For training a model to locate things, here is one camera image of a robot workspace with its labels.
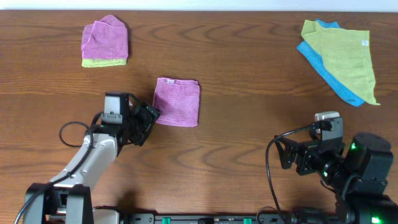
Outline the purple microfiber cloth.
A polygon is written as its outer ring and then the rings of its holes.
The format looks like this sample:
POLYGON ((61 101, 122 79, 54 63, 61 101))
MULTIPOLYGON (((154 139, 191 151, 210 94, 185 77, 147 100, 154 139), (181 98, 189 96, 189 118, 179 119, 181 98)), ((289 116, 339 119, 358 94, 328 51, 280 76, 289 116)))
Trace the purple microfiber cloth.
POLYGON ((158 78, 152 103, 160 111, 156 123, 184 128, 197 126, 200 90, 196 80, 158 78))

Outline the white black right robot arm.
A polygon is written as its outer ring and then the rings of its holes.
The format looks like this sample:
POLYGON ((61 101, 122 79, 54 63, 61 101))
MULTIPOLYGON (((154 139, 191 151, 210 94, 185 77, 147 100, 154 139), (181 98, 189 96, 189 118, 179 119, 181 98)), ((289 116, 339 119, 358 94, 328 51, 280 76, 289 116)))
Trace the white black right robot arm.
POLYGON ((296 163, 299 175, 317 173, 336 198, 335 216, 316 208, 298 208, 287 223, 397 223, 397 204, 384 194, 394 156, 380 136, 358 133, 345 154, 341 138, 275 142, 283 169, 296 163))

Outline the folded green cloth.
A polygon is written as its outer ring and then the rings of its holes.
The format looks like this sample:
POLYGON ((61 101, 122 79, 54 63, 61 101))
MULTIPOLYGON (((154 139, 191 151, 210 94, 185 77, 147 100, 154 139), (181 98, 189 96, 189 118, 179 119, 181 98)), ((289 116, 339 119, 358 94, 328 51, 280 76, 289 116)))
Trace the folded green cloth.
POLYGON ((81 66, 85 68, 112 67, 126 65, 126 59, 87 59, 83 58, 81 66))

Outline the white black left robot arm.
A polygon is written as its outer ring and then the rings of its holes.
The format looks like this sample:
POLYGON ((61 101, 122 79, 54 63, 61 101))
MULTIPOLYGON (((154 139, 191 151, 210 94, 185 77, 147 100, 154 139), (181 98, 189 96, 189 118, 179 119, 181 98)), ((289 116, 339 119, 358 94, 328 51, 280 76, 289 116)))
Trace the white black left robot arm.
POLYGON ((152 131, 159 110, 129 100, 106 103, 86 129, 78 152, 46 184, 33 183, 15 222, 23 223, 130 223, 131 215, 114 207, 95 208, 91 192, 123 146, 142 146, 152 131))

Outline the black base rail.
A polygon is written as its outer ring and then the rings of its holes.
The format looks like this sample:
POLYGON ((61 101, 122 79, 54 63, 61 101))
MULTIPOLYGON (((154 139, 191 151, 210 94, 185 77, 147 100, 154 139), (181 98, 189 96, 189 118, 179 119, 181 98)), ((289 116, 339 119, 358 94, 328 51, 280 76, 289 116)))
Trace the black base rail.
POLYGON ((123 215, 115 210, 94 210, 95 224, 278 224, 283 221, 276 214, 255 215, 154 215, 133 213, 123 215))

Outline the folded purple cloth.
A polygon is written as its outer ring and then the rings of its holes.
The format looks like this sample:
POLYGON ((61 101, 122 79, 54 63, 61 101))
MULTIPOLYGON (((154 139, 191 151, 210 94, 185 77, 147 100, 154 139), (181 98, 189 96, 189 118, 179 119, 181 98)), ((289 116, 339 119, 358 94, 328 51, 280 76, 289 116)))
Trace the folded purple cloth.
POLYGON ((83 59, 127 59, 128 34, 123 22, 108 15, 83 29, 81 41, 83 59))

